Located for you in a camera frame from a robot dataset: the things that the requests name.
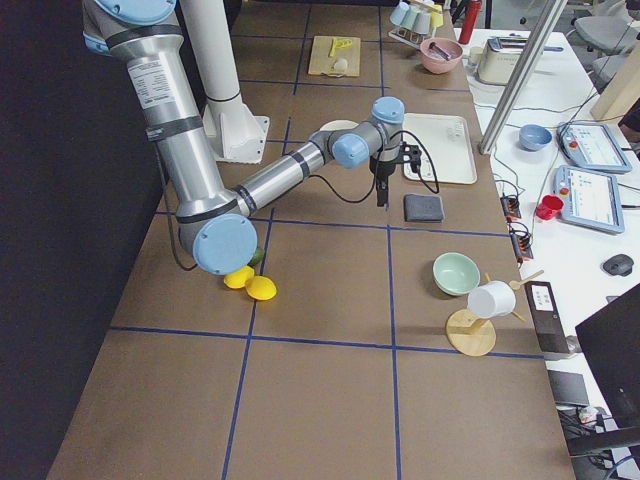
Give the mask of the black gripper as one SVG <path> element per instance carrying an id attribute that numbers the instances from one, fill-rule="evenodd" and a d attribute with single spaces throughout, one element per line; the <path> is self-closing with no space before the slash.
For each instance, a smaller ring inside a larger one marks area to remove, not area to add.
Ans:
<path id="1" fill-rule="evenodd" d="M 382 161 L 375 156 L 369 159 L 369 170 L 374 177 L 376 189 L 376 204 L 378 207 L 386 207 L 389 197 L 389 177 L 395 172 L 396 161 Z"/>

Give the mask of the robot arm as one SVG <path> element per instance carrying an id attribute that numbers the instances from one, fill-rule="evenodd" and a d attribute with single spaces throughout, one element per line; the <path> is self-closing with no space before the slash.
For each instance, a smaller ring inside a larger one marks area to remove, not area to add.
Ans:
<path id="1" fill-rule="evenodd" d="M 257 247 L 250 216 L 325 164 L 354 168 L 398 154 L 405 108 L 377 99 L 350 129 L 315 132 L 302 146 L 234 188 L 219 161 L 257 162 L 269 121 L 244 103 L 225 8 L 220 1 L 86 1 L 89 49 L 123 61 L 176 190 L 183 248 L 216 275 L 247 265 Z"/>

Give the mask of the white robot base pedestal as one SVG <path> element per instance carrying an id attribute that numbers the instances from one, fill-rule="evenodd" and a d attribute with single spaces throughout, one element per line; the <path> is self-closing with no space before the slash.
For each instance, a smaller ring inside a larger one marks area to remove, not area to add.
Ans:
<path id="1" fill-rule="evenodd" d="M 214 157 L 229 163 L 262 160 L 270 119 L 254 115 L 241 95 L 224 3 L 180 3 L 206 96 L 202 116 Z"/>

